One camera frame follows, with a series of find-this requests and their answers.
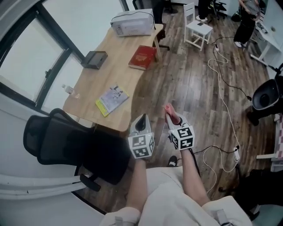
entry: white desk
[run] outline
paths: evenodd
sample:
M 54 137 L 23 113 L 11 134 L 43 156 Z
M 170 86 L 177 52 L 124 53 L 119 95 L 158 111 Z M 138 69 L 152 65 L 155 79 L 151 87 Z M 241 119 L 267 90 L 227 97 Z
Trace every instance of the white desk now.
M 271 35 L 271 32 L 262 24 L 262 26 L 265 28 L 265 30 L 268 32 L 267 34 L 263 33 L 261 31 L 261 29 L 259 29 L 256 25 L 256 29 L 259 31 L 259 33 L 261 34 L 262 38 L 267 41 L 267 45 L 264 48 L 264 50 L 262 51 L 261 55 L 259 57 L 256 57 L 254 55 L 251 54 L 251 57 L 254 58 L 255 60 L 263 63 L 264 65 L 268 66 L 267 63 L 265 63 L 263 61 L 263 58 L 265 57 L 266 53 L 268 52 L 268 50 L 270 49 L 271 46 L 274 46 L 278 51 L 281 52 L 280 46 L 277 44 L 277 42 L 275 41 L 275 39 L 273 38 L 273 36 Z

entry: white box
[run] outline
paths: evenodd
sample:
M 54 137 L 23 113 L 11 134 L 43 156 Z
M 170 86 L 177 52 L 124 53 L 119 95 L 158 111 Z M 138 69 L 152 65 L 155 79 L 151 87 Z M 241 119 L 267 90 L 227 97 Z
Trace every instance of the white box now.
M 152 9 L 141 9 L 118 13 L 111 20 L 111 27 L 118 37 L 151 35 L 154 31 Z
M 195 144 L 195 133 L 192 126 L 169 130 L 171 141 L 178 150 L 192 148 Z
M 152 155 L 154 148 L 154 133 L 128 137 L 130 150 L 134 158 L 146 158 Z

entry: white cable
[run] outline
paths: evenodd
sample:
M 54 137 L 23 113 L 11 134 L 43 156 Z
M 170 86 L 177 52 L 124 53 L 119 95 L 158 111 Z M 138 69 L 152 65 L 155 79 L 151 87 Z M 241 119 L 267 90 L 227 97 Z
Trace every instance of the white cable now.
M 233 129 L 233 132 L 234 132 L 236 141 L 237 141 L 238 146 L 239 146 L 239 149 L 238 149 L 238 152 L 239 152 L 239 159 L 238 159 L 238 160 L 234 159 L 235 162 L 236 162 L 236 164 L 235 164 L 235 166 L 234 166 L 231 170 L 228 170 L 228 171 L 226 171 L 226 170 L 224 169 L 224 167 L 223 167 L 223 163 L 222 163 L 222 152 L 221 152 L 220 148 L 217 147 L 217 148 L 219 149 L 219 151 L 220 151 L 221 166 L 222 166 L 223 170 L 224 170 L 226 173 L 230 173 L 230 172 L 236 167 L 236 165 L 238 164 L 238 162 L 240 161 L 240 158 L 241 158 L 241 146 L 240 146 L 240 143 L 239 143 L 238 138 L 237 138 L 237 136 L 236 136 L 236 132 L 235 132 L 235 129 L 234 129 L 234 126 L 233 126 L 233 123 L 232 123 L 232 119 L 231 119 L 231 116 L 230 116 L 230 112 L 229 112 L 228 106 L 226 105 L 226 103 L 224 102 L 224 100 L 223 100 L 223 98 L 222 98 L 222 96 L 221 96 L 219 72 L 216 71 L 215 69 L 213 69 L 213 68 L 209 65 L 209 62 L 210 62 L 211 60 L 214 60 L 214 61 L 216 61 L 216 62 L 220 62 L 220 63 L 223 63 L 223 64 L 227 64 L 227 63 L 229 62 L 227 58 L 225 58 L 223 55 L 221 55 L 221 54 L 219 53 L 219 50 L 217 50 L 217 53 L 218 53 L 220 56 L 222 56 L 222 57 L 226 60 L 226 62 L 220 61 L 220 60 L 218 60 L 218 59 L 209 59 L 208 62 L 207 62 L 207 65 L 208 65 L 208 67 L 209 67 L 211 70 L 213 70 L 213 71 L 215 71 L 215 72 L 217 73 L 219 96 L 220 96 L 222 102 L 224 103 L 224 105 L 225 105 L 225 107 L 226 107 L 226 109 L 227 109 L 227 112 L 228 112 L 228 115 L 229 115 L 229 119 L 230 119 L 230 122 L 231 122 L 231 125 L 232 125 L 232 129 Z M 206 164 L 206 162 L 204 161 L 204 155 L 205 155 L 206 151 L 207 151 L 208 149 L 210 149 L 210 148 L 211 148 L 211 147 L 207 148 L 207 149 L 204 151 L 204 153 L 203 153 L 203 163 L 204 163 L 206 166 L 208 166 L 208 167 L 213 171 L 213 173 L 215 174 L 215 183 L 214 183 L 213 186 L 208 190 L 208 192 L 210 192 L 210 190 L 215 186 L 215 184 L 216 184 L 216 182 L 217 182 L 217 175 L 216 175 L 216 172 L 215 172 L 208 164 Z

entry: black chair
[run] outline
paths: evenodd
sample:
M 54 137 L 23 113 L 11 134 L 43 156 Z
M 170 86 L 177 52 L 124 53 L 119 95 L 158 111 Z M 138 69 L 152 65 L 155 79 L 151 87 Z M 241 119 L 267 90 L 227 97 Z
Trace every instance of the black chair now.
M 158 42 L 165 38 L 165 27 L 166 23 L 162 22 L 162 13 L 164 9 L 163 0 L 133 0 L 133 6 L 137 9 L 153 9 L 154 23 L 163 24 L 162 30 L 157 34 Z M 159 45 L 161 48 L 166 48 L 170 50 L 168 45 Z
M 24 130 L 23 145 L 43 165 L 84 166 L 93 175 L 87 178 L 82 174 L 80 179 L 95 191 L 100 190 L 93 182 L 97 177 L 116 185 L 130 159 L 126 140 L 84 127 L 61 109 L 52 110 L 48 117 L 31 116 Z
M 283 185 L 283 170 L 270 172 L 269 169 L 251 170 L 246 177 L 242 175 L 239 164 L 236 165 L 239 176 L 239 185 L 231 189 L 219 187 L 219 192 L 227 194 L 235 192 L 234 198 L 240 207 L 253 221 L 260 212 L 252 213 L 250 210 L 257 205 L 273 204 L 283 206 L 283 196 L 281 195 Z

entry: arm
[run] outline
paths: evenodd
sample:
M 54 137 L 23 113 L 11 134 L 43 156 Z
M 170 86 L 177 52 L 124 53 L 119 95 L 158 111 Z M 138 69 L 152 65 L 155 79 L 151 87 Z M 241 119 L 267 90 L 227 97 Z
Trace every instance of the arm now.
M 144 160 L 137 159 L 133 177 L 127 197 L 127 207 L 132 207 L 142 212 L 143 206 L 147 199 L 147 180 L 146 164 Z
M 197 204 L 203 206 L 210 202 L 210 200 L 207 197 L 207 192 L 195 167 L 194 159 L 189 150 L 182 150 L 181 155 L 185 194 L 191 197 Z
M 254 21 L 257 21 L 257 20 L 259 20 L 260 19 L 260 8 L 259 8 L 259 11 L 258 11 L 258 13 L 257 13 L 257 15 L 256 15 L 256 18 L 255 19 L 253 19 Z
M 247 12 L 247 13 L 251 13 L 250 10 L 246 7 L 246 5 L 244 4 L 244 0 L 239 0 L 239 3 L 240 5 L 244 8 L 244 10 Z

